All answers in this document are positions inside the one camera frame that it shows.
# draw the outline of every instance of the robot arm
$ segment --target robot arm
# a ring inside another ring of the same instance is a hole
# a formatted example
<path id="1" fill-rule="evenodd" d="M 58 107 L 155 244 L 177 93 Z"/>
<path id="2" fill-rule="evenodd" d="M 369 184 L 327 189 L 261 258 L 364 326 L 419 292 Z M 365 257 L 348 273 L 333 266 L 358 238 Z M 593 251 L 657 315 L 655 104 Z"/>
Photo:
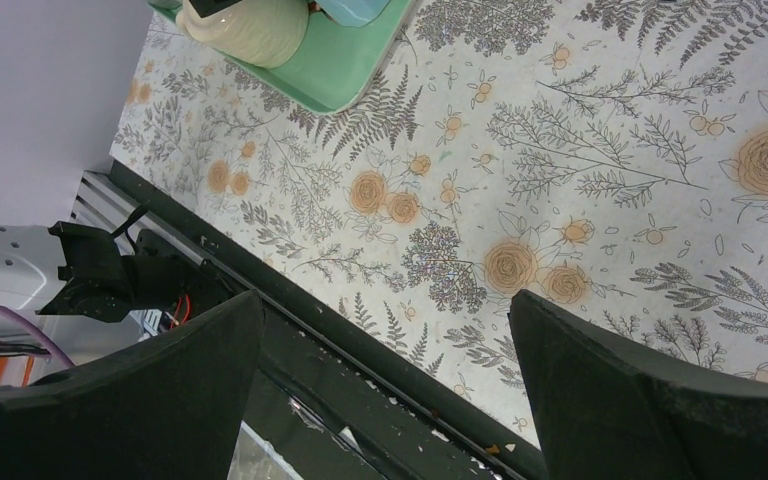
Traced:
<path id="1" fill-rule="evenodd" d="M 0 305 L 119 322 L 131 310 L 175 302 L 186 268 L 170 258 L 122 256 L 115 235 L 67 222 L 0 226 Z"/>

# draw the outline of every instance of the floral tablecloth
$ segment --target floral tablecloth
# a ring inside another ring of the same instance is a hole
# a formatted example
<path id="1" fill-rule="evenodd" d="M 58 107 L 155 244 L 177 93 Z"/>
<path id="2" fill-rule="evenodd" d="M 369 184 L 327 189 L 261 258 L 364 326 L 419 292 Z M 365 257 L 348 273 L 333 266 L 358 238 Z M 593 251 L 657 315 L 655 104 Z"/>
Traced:
<path id="1" fill-rule="evenodd" d="M 331 117 L 155 18 L 111 153 L 534 444 L 521 288 L 768 382 L 767 0 L 422 0 Z"/>

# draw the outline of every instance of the tray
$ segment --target tray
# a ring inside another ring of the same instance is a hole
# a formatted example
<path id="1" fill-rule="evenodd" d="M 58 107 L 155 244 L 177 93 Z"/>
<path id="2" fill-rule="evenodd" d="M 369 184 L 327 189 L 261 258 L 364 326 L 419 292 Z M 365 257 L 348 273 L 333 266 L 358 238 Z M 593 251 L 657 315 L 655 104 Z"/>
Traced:
<path id="1" fill-rule="evenodd" d="M 334 114 L 363 96 L 415 1 L 391 0 L 378 18 L 359 28 L 341 27 L 324 15 L 313 15 L 299 50 L 275 69 L 219 53 L 311 112 Z M 175 23 L 177 11 L 152 8 Z"/>

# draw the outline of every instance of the table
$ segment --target table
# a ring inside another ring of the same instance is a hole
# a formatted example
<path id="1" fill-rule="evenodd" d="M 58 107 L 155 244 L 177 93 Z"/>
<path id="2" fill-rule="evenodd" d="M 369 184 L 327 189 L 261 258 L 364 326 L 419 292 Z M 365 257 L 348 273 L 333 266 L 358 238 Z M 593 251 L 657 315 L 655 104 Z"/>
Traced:
<path id="1" fill-rule="evenodd" d="M 332 117 L 155 17 L 111 154 L 535 445 L 522 288 L 768 382 L 768 2 L 423 0 Z"/>

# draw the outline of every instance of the black metal frame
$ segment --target black metal frame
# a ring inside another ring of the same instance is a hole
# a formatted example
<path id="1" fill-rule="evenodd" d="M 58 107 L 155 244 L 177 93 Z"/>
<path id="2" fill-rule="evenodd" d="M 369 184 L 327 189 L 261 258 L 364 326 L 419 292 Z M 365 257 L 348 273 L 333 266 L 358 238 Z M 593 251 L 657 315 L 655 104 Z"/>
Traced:
<path id="1" fill-rule="evenodd" d="M 193 244 L 201 245 L 206 253 L 242 275 L 267 304 L 273 302 L 267 314 L 272 327 L 267 326 L 263 346 L 262 359 L 266 359 L 255 379 L 259 386 L 253 390 L 263 394 L 250 397 L 246 421 L 273 442 L 300 474 L 310 479 L 367 478 L 366 474 L 377 471 L 389 478 L 430 479 L 465 474 L 471 478 L 473 473 L 476 478 L 493 478 L 495 471 L 508 478 L 548 477 L 537 448 L 346 321 L 148 181 L 119 162 L 114 162 L 108 178 Z M 367 379 L 380 391 L 370 388 Z M 283 402 L 275 398 L 289 395 L 316 411 L 326 426 L 329 422 L 351 426 L 352 433 L 361 436 L 357 441 L 364 453 L 381 454 L 384 457 L 380 460 L 389 465 L 372 459 L 376 466 L 371 470 L 346 471 L 346 477 L 335 475 L 345 471 L 338 468 L 348 465 L 347 459 L 358 463 L 359 457 L 343 450 L 344 445 L 322 441 L 316 430 L 307 426 L 304 428 L 309 431 L 304 433 L 310 442 L 282 444 L 280 439 L 286 435 L 283 429 L 289 428 L 286 416 L 300 420 L 287 413 L 289 408 L 276 407 Z M 400 406 L 394 407 L 389 397 L 397 399 Z M 525 408 L 527 400 L 523 398 Z M 441 441 L 432 429 L 451 441 Z M 485 451 L 492 445 L 507 444 L 515 444 L 516 449 L 500 448 L 494 455 Z M 476 459 L 493 470 L 481 469 Z"/>

